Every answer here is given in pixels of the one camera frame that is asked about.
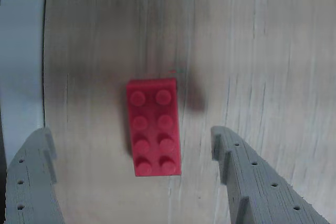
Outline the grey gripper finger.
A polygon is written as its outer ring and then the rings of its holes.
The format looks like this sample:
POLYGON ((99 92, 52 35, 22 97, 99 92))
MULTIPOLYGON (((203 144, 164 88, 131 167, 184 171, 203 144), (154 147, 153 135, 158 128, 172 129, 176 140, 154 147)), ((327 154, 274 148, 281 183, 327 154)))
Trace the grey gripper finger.
POLYGON ((214 126, 211 138, 232 223, 327 223, 237 133, 214 126))
POLYGON ((56 198, 56 149, 48 128, 32 132, 7 169, 5 223, 64 223, 56 198))

